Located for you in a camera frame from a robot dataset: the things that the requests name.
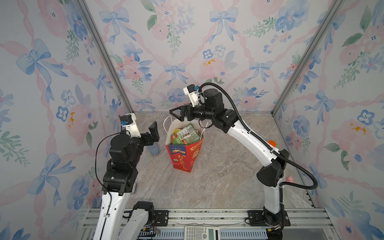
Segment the light green snack bag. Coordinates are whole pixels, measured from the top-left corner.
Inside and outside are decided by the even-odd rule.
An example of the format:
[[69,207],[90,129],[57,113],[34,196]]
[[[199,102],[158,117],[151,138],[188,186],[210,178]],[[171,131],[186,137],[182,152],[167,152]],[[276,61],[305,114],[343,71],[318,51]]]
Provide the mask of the light green snack bag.
[[188,146],[199,142],[202,137],[193,124],[188,124],[178,132],[178,136],[184,142],[182,145]]

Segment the red paper gift bag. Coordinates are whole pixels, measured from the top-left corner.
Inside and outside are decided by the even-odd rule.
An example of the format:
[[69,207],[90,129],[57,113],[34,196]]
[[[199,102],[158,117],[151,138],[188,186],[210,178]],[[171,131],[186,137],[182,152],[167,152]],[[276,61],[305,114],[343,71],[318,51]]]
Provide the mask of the red paper gift bag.
[[[182,129],[186,127],[188,124],[194,125],[195,130],[199,132],[202,139],[199,142],[192,145],[188,145],[188,146],[172,145],[171,135],[174,133],[174,130],[176,128]],[[196,161],[201,151],[201,148],[203,146],[205,129],[200,126],[199,121],[197,120],[192,120],[192,121],[185,120],[181,122],[177,119],[173,120],[170,116],[168,116],[163,121],[163,128],[167,134],[165,146],[171,158],[171,161],[173,163],[173,167],[175,169],[190,173],[192,171],[194,162]]]

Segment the yellow chips snack bag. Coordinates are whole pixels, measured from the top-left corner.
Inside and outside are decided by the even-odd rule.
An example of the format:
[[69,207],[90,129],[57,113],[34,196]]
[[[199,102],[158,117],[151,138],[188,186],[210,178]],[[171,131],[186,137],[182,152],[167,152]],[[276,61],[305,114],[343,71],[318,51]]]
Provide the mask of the yellow chips snack bag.
[[178,129],[176,128],[174,133],[171,135],[171,141],[172,141],[172,145],[182,145],[184,142],[180,139],[180,137],[178,136],[178,132],[180,131],[181,129]]

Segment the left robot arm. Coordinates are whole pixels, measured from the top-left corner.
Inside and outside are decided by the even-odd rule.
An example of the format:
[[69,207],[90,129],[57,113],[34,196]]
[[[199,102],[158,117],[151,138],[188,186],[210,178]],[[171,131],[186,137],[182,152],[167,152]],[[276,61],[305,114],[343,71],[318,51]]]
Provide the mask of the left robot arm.
[[111,159],[107,163],[102,182],[103,196],[93,237],[95,240],[136,240],[140,232],[153,226],[155,221],[154,204],[139,201],[129,214],[125,227],[121,227],[144,147],[151,146],[160,139],[158,124],[153,122],[149,126],[149,132],[141,134],[133,120],[122,118],[121,122],[121,131],[110,141]]

